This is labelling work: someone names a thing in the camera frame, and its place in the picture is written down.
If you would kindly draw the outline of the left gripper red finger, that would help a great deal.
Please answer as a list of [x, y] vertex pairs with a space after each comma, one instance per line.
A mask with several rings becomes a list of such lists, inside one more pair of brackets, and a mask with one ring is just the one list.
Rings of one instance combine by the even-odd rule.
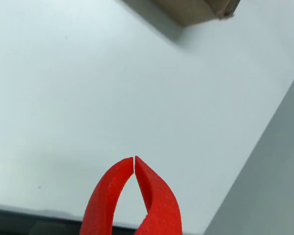
[[115, 208], [126, 182], [134, 173], [133, 158], [125, 158], [102, 176], [87, 204], [80, 234], [110, 235]]
[[166, 182], [142, 159], [135, 157], [135, 176], [147, 210], [137, 235], [181, 235], [177, 200]]

